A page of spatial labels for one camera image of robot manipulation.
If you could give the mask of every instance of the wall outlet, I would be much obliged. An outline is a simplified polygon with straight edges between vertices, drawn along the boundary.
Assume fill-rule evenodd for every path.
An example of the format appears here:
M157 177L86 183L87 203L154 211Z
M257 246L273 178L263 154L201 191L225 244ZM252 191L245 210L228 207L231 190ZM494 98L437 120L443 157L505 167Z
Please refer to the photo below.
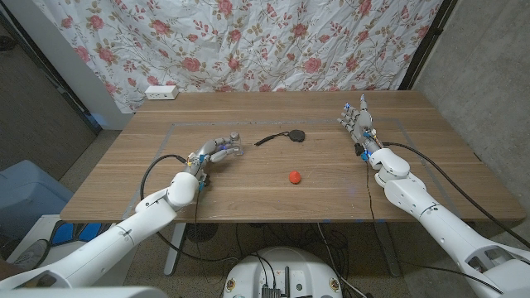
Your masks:
M146 90L147 99L175 99L178 93L176 86L149 86Z

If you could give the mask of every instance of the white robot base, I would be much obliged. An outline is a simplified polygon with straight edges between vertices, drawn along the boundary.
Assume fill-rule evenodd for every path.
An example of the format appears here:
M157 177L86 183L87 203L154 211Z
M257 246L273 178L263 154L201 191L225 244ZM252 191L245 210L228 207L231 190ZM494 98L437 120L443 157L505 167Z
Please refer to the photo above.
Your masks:
M255 254L244 258L230 271L224 285L224 298L342 297L339 278L315 255L289 247L264 248L257 253L263 266ZM275 289L272 274L276 278Z

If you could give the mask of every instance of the black puck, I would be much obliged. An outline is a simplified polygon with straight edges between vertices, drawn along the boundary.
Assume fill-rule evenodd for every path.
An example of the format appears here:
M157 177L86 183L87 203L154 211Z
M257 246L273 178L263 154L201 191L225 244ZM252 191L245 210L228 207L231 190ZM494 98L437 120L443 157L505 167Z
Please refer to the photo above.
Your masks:
M306 139L306 133L298 129L291 130L287 135L293 142L304 142Z

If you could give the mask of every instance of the red ball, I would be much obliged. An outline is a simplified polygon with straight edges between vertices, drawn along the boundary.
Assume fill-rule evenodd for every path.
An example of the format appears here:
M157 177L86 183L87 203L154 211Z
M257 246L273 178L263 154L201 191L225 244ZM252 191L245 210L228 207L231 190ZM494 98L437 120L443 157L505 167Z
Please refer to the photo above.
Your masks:
M292 171L291 174L289 174L289 181L292 184L298 184L301 180L301 175L297 171Z

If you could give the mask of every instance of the black round object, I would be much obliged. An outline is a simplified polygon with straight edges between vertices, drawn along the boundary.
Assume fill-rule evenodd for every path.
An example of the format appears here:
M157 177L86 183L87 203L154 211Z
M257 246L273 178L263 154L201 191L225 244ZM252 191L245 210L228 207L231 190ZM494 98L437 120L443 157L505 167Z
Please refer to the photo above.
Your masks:
M293 142L304 142L306 139L306 133L298 129L291 130L287 135Z
M202 243L212 239L217 233L217 223L191 223L186 232L186 237L193 243Z
M9 36L0 36L0 51L12 50L17 45L17 42L14 41Z

